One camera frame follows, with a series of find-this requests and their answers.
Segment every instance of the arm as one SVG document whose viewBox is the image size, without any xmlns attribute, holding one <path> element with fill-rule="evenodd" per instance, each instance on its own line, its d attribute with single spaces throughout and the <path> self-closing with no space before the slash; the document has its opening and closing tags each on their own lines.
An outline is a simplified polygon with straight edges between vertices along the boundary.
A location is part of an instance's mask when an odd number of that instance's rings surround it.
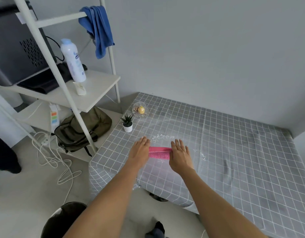
<svg viewBox="0 0 305 238">
<path fill-rule="evenodd" d="M 210 238 L 266 238 L 253 223 L 201 180 L 193 168 L 189 148 L 184 146 L 182 140 L 180 143 L 178 140 L 175 143 L 172 141 L 171 147 L 170 167 L 182 177 L 190 191 Z"/>
<path fill-rule="evenodd" d="M 123 168 L 75 220 L 64 238 L 120 236 L 136 176 L 149 158 L 149 146 L 146 137 L 134 143 Z"/>
</svg>

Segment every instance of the olive green backpack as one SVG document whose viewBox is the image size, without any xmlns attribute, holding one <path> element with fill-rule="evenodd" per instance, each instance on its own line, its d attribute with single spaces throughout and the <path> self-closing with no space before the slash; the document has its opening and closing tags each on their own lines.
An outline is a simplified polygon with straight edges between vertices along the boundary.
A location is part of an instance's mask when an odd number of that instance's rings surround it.
<svg viewBox="0 0 305 238">
<path fill-rule="evenodd" d="M 95 106 L 87 113 L 81 112 L 81 117 L 94 142 L 105 134 L 112 125 L 112 119 Z M 60 126 L 55 129 L 54 134 L 58 137 L 59 147 L 62 147 L 66 153 L 85 148 L 87 154 L 91 156 L 86 147 L 90 143 L 74 114 L 63 120 Z"/>
</svg>

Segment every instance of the succulent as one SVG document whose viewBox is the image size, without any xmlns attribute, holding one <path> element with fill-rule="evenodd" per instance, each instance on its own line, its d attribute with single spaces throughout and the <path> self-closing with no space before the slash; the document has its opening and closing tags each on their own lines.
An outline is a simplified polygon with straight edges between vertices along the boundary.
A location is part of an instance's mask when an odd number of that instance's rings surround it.
<svg viewBox="0 0 305 238">
<path fill-rule="evenodd" d="M 124 123 L 125 127 L 130 127 L 132 125 L 132 118 L 134 115 L 132 116 L 128 116 L 127 114 L 125 114 L 125 118 L 120 118 Z"/>
</svg>

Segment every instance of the blue towel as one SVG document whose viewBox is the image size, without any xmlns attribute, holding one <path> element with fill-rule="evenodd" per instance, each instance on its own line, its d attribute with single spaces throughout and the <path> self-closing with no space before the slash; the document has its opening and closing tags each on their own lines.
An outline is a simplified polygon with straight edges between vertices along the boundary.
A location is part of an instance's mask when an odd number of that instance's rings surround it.
<svg viewBox="0 0 305 238">
<path fill-rule="evenodd" d="M 95 38 L 95 55 L 97 59 L 100 59 L 105 56 L 107 47 L 115 45 L 105 8 L 103 6 L 83 7 L 80 12 L 87 14 L 86 17 L 79 18 L 79 24 Z"/>
</svg>

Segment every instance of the white bottle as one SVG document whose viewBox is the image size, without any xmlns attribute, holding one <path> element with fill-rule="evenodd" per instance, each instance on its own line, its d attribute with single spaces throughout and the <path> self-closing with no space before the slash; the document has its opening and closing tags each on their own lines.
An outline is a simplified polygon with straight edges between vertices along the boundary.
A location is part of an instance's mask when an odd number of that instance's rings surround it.
<svg viewBox="0 0 305 238">
<path fill-rule="evenodd" d="M 79 58 L 77 47 L 70 39 L 63 38 L 61 41 L 61 52 L 65 57 L 73 80 L 75 82 L 84 82 L 86 75 Z"/>
</svg>

